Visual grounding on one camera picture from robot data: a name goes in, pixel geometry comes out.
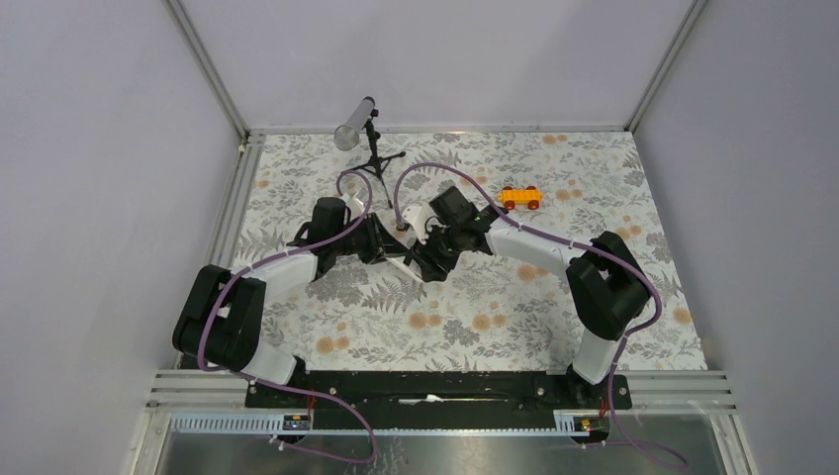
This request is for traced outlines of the white remote control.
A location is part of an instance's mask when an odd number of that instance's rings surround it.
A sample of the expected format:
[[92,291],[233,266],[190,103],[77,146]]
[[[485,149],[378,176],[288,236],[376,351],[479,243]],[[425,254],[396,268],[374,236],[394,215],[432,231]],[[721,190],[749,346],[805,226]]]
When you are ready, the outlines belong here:
[[386,260],[416,282],[423,283],[421,269],[414,261],[406,263],[407,258],[405,256],[387,257]]

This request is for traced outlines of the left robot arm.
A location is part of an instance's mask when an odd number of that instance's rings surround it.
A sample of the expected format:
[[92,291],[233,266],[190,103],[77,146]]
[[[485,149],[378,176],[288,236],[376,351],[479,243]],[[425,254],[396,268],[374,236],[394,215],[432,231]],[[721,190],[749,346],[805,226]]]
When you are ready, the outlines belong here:
[[407,247],[359,200],[325,197],[290,246],[238,272],[208,264],[200,269],[175,325],[173,347],[230,372],[269,382],[269,394],[285,407],[306,397],[297,360],[261,340],[267,300],[322,278],[341,256],[364,264],[402,258]]

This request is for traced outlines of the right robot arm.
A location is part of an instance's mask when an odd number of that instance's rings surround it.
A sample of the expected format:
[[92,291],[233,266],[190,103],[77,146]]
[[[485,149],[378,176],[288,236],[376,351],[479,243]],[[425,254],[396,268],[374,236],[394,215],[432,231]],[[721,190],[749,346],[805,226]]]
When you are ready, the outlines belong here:
[[446,279],[464,252],[507,257],[563,279],[584,327],[570,365],[569,398],[590,408],[606,395],[606,378],[632,320],[653,296],[646,275],[622,238],[604,232],[576,242],[517,224],[495,204],[483,209],[452,186],[425,205],[399,213],[416,239],[405,264],[425,282]]

